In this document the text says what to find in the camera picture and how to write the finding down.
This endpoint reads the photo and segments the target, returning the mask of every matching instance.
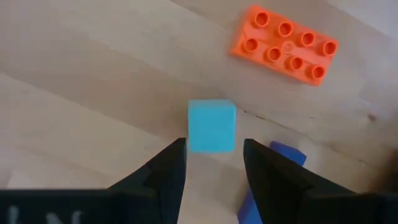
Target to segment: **toy block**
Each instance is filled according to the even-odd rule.
[[[300,166],[303,166],[307,159],[306,155],[298,149],[277,141],[272,141],[269,147],[275,152],[278,152],[284,157],[296,162]],[[244,199],[242,207],[239,209],[238,221],[239,224],[262,224],[256,202],[254,201],[253,193],[250,189],[248,190],[248,194]]]
[[[236,107],[230,100],[190,100],[188,145],[192,152],[230,152],[235,148]]]
[[[337,40],[252,6],[230,53],[318,86],[337,49]]]

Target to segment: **cyan cube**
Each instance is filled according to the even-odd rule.
[[[192,152],[231,152],[235,148],[236,106],[230,100],[190,100],[188,142]]]

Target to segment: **blue object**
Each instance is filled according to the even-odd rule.
[[[190,100],[188,141],[192,152],[231,152],[235,148],[236,107],[230,100]]]
[[[305,160],[307,159],[306,155],[300,152],[298,149],[277,141],[272,141],[269,147],[275,152],[278,152],[284,157],[296,162],[300,166],[303,166]],[[257,209],[253,193],[250,189],[246,195],[246,198],[244,199],[241,209],[239,209],[238,220],[239,224],[262,224],[259,210]]]

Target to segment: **table surface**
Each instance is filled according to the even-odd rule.
[[[340,41],[320,87],[227,54],[258,4]],[[0,187],[107,187],[187,135],[189,99],[238,107],[236,150],[188,155],[180,223],[237,223],[244,138],[373,190],[397,146],[393,0],[0,2]]]

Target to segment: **orange lego brick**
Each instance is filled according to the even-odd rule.
[[[252,6],[230,52],[318,86],[337,48],[335,39],[259,6]]]

